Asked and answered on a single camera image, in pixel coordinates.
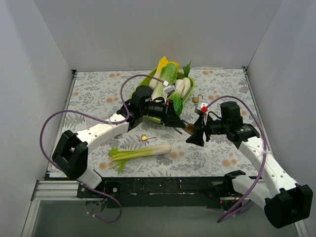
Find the large brass padlock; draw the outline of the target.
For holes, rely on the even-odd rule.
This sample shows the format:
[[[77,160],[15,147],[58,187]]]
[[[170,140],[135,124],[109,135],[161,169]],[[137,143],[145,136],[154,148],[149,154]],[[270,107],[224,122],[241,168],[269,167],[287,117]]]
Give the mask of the large brass padlock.
[[[193,135],[196,132],[196,126],[192,123],[184,121],[186,124],[185,128],[183,129],[186,133]]]

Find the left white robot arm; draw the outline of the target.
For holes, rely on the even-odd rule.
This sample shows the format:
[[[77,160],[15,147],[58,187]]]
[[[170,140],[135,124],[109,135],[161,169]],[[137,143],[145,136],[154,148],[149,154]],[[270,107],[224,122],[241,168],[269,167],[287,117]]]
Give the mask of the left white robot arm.
[[[148,86],[141,85],[126,101],[126,106],[121,107],[105,123],[79,132],[63,132],[52,160],[69,180],[85,184],[93,197],[101,197],[105,185],[101,176],[88,166],[90,152],[106,141],[134,129],[143,121],[144,116],[159,118],[160,123],[167,127],[185,127],[173,107],[173,102],[153,102],[151,94],[152,90]]]

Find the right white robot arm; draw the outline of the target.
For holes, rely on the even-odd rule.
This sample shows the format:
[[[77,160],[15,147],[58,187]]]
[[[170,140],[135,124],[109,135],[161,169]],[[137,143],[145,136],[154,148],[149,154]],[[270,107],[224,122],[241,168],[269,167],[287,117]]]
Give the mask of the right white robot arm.
[[[277,229],[309,217],[313,191],[300,185],[268,151],[266,140],[251,124],[243,122],[240,107],[235,101],[220,105],[221,117],[213,119],[205,103],[195,109],[199,115],[195,132],[186,142],[204,146],[212,135],[226,135],[227,139],[245,155],[256,168],[264,185],[248,177],[241,170],[224,176],[223,189],[229,196],[238,193],[261,207],[268,221]]]

